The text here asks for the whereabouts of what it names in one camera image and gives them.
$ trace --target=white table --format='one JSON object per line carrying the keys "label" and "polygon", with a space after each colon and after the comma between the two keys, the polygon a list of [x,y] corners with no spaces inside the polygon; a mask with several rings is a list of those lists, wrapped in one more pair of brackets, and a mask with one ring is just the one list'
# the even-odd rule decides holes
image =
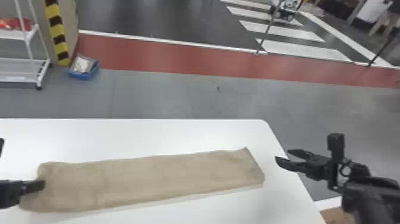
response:
{"label": "white table", "polygon": [[32,179],[46,161],[183,154],[248,147],[265,173],[257,189],[84,213],[0,210],[1,223],[324,223],[298,175],[275,164],[285,154],[262,120],[0,119],[1,179]]}

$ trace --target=robotic arm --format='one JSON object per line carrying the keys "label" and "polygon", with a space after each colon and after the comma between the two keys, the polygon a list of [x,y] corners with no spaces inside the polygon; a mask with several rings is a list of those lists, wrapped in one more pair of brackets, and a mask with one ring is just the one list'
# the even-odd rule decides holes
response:
{"label": "robotic arm", "polygon": [[[4,140],[0,138],[0,157]],[[45,188],[45,181],[10,181],[0,180],[0,209],[16,206],[24,194],[41,191]]]}
{"label": "robotic arm", "polygon": [[287,152],[305,161],[275,157],[289,171],[301,172],[315,181],[327,181],[331,191],[342,195],[342,208],[357,224],[396,224],[400,222],[400,186],[389,178],[372,177],[367,166],[344,157],[345,135],[327,137],[331,158],[293,149]]}

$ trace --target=concrete floor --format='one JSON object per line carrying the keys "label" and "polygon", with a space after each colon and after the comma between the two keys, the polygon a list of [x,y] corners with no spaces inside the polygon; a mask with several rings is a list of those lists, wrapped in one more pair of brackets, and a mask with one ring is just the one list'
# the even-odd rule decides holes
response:
{"label": "concrete floor", "polygon": [[[0,117],[263,119],[284,149],[328,155],[326,135],[342,132],[348,157],[400,181],[397,89],[103,69],[81,81],[61,67],[44,84],[0,85]],[[301,178],[314,200],[336,195]]]}

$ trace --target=crosswalk stripe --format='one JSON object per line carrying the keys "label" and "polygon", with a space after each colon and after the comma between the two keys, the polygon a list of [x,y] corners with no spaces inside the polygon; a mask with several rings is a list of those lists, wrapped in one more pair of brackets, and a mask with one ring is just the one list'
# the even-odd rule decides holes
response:
{"label": "crosswalk stripe", "polygon": [[228,2],[228,3],[233,3],[236,5],[244,5],[244,6],[249,6],[253,8],[260,8],[262,10],[269,10],[271,8],[270,5],[267,4],[262,4],[258,2],[251,2],[251,1],[245,1],[245,0],[221,0],[222,2]]}
{"label": "crosswalk stripe", "polygon": [[336,49],[319,48],[315,46],[298,45],[294,43],[284,43],[270,40],[265,40],[264,43],[262,43],[262,47],[268,53],[351,62],[348,57]]}
{"label": "crosswalk stripe", "polygon": [[[256,12],[253,10],[246,10],[243,8],[236,8],[236,7],[230,7],[227,6],[228,10],[234,14],[234,15],[242,15],[245,17],[253,17],[253,18],[259,18],[262,20],[271,20],[271,15],[268,13],[261,13],[261,12]],[[297,25],[297,26],[303,26],[303,24],[301,24],[299,21],[293,19],[292,21],[288,22],[286,20],[282,20],[280,18],[275,19],[275,21],[279,21],[281,23],[290,23],[293,25]]]}
{"label": "crosswalk stripe", "polygon": [[[331,35],[335,36],[336,38],[338,38],[339,40],[341,40],[342,42],[344,42],[345,44],[347,44],[348,46],[350,46],[351,48],[353,48],[354,50],[359,52],[365,58],[368,58],[370,60],[375,56],[375,53],[373,53],[370,50],[368,50],[367,48],[363,47],[356,41],[353,41],[351,38],[344,35],[340,31],[336,30],[335,28],[333,28],[329,24],[325,23],[324,21],[320,20],[318,17],[312,15],[311,13],[306,13],[306,12],[300,12],[300,13],[302,15],[304,15],[307,19],[311,20],[315,24],[322,27],[324,30],[326,30]],[[382,67],[393,67],[390,63],[388,63],[381,57],[377,57],[375,63],[378,66],[382,66]]]}
{"label": "crosswalk stripe", "polygon": [[[258,33],[265,33],[267,30],[268,25],[261,24],[261,23],[254,23],[250,21],[239,20],[240,23],[246,28],[246,30]],[[291,38],[299,38],[299,39],[306,39],[311,41],[319,41],[325,42],[322,38],[316,35],[313,32],[299,30],[299,29],[291,29],[286,27],[279,27],[279,26],[271,26],[268,33],[280,36],[288,36]]]}

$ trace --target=yellow and black striped pole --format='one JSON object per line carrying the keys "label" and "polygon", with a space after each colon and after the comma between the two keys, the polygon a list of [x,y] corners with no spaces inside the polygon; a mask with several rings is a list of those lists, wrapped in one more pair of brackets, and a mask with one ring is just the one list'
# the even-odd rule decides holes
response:
{"label": "yellow and black striped pole", "polygon": [[68,66],[70,64],[70,57],[58,0],[45,0],[45,5],[45,14],[49,21],[50,36],[53,40],[58,64],[61,66]]}

